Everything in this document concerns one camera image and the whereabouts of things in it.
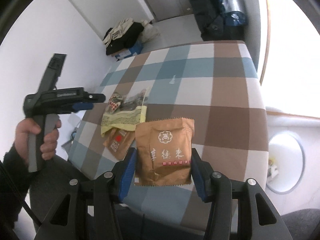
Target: plastic bag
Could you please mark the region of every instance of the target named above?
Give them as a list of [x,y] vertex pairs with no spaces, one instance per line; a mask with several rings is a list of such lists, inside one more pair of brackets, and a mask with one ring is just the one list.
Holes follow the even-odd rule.
[[151,41],[160,35],[159,28],[148,23],[148,21],[142,21],[141,24],[144,26],[144,30],[140,33],[138,38],[141,43]]
[[132,97],[114,92],[109,99],[101,121],[101,136],[113,127],[134,131],[136,125],[145,122],[150,89],[143,89]]
[[244,0],[218,0],[220,13],[222,14],[225,25],[241,26],[248,23]]

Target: cardboard box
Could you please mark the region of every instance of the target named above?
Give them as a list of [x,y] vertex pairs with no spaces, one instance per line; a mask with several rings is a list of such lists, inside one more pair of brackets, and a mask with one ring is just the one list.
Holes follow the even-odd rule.
[[133,47],[129,49],[122,49],[121,51],[118,51],[111,56],[114,56],[116,59],[122,60],[124,58],[128,58],[131,56],[136,56],[141,53],[143,49],[143,45],[140,41],[137,41]]

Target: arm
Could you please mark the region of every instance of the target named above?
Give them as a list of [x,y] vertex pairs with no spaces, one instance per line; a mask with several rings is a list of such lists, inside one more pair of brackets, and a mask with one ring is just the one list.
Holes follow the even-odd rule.
[[[57,128],[60,127],[61,122],[58,121]],[[14,145],[4,156],[3,166],[23,198],[26,197],[30,183],[37,174],[28,172],[28,133],[38,134],[40,131],[40,127],[32,119],[21,121],[16,129]],[[44,144],[40,147],[44,160],[54,156],[58,137],[59,132],[55,129],[44,138]],[[12,193],[3,174],[0,173],[0,212],[12,228],[14,222],[18,220],[20,211],[21,204]]]

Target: brown paper bag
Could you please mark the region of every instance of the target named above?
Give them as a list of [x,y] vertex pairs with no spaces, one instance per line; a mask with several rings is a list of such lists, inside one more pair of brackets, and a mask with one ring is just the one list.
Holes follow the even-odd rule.
[[175,118],[138,124],[135,185],[190,184],[193,135],[193,119]]
[[112,128],[103,145],[117,160],[122,161],[134,140],[134,136],[134,131]]

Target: snack bag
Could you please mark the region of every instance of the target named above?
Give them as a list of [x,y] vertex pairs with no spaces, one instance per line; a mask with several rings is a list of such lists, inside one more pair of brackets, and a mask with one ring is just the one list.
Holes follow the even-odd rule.
[[136,124],[146,120],[148,93],[143,89],[132,97],[114,92],[109,99],[101,121],[101,136],[113,127],[134,131]]
[[135,185],[190,184],[193,135],[193,119],[175,118],[138,124]]
[[122,161],[134,140],[134,136],[134,131],[112,128],[103,145],[117,160]]

